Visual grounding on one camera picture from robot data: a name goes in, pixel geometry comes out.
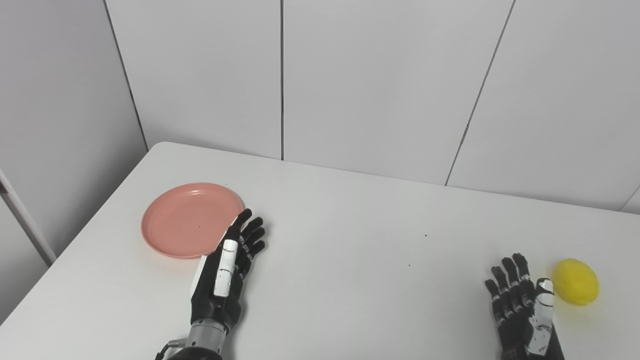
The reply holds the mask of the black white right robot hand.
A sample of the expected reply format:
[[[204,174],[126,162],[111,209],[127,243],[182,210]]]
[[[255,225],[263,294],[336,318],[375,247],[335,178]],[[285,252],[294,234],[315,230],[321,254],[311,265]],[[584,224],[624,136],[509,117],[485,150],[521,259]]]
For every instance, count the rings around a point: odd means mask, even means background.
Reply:
[[[533,281],[521,253],[491,267],[485,281],[502,346],[501,360],[564,360],[554,326],[554,285],[550,278]]]

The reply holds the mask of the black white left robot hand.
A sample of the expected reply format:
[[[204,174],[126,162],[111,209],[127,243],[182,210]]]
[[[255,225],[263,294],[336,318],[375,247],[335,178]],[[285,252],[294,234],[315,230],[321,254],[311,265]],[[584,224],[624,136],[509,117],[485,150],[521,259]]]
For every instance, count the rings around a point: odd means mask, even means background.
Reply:
[[[265,249],[263,219],[244,209],[215,250],[201,258],[190,296],[190,323],[220,323],[230,333],[242,315],[243,287],[256,256]]]

